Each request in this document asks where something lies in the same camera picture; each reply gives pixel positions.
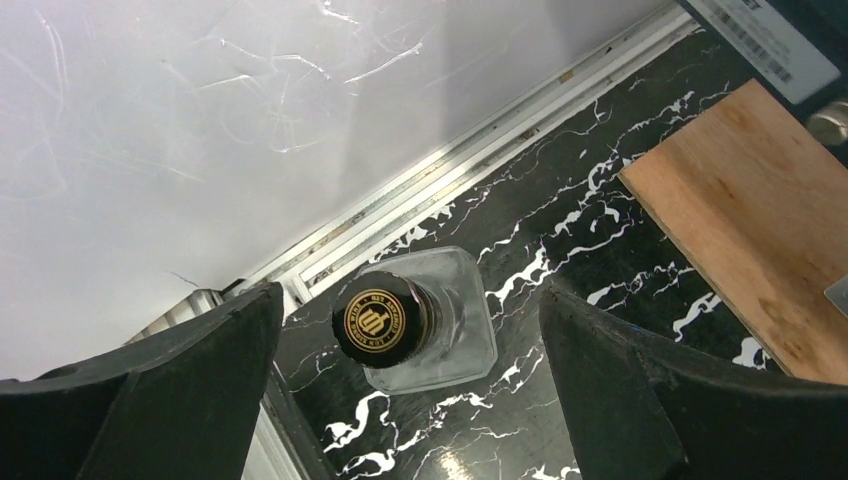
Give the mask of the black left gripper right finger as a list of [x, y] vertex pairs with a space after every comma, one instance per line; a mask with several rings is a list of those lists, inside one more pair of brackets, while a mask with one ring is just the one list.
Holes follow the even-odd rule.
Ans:
[[538, 320], [586, 479], [843, 479], [847, 390], [721, 360], [562, 289]]

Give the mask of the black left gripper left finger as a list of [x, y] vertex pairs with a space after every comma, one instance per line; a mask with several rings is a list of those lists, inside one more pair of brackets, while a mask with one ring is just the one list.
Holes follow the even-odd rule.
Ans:
[[5, 479], [237, 479], [284, 316], [249, 290], [184, 323], [1, 384]]

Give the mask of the clear bottle black cap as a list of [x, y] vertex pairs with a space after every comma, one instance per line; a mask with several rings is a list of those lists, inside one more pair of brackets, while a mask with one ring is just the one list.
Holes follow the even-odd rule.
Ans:
[[331, 321], [342, 353], [386, 395], [475, 381], [498, 359], [479, 267], [456, 246], [361, 268], [340, 290]]

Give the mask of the wooden board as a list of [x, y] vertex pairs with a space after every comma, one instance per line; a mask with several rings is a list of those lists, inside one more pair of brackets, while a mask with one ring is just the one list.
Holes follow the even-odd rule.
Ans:
[[620, 181], [788, 374], [847, 381], [847, 171], [749, 81]]

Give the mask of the aluminium frame rail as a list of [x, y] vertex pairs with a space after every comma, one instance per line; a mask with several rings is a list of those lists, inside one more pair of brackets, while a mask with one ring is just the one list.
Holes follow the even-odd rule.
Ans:
[[[286, 317], [252, 438], [247, 479], [575, 478], [536, 296], [620, 244], [641, 216], [613, 191], [616, 147], [696, 110], [683, 77], [645, 112], [617, 94], [697, 31], [677, 3], [526, 100], [454, 141], [234, 286], [284, 290]], [[339, 291], [363, 267], [456, 244], [480, 268], [500, 356], [475, 381], [409, 395], [371, 387], [331, 332]]]

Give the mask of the metal stand post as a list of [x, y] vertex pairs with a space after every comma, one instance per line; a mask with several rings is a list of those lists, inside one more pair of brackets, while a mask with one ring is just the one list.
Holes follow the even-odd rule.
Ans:
[[825, 146], [838, 147], [847, 142], [847, 99], [835, 100], [806, 120], [806, 129]]

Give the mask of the grey network switch box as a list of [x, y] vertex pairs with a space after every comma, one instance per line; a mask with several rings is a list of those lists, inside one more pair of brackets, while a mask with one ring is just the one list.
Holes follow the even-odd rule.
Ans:
[[847, 79], [847, 64], [813, 41], [767, 1], [683, 1], [747, 60], [790, 105], [813, 100]]

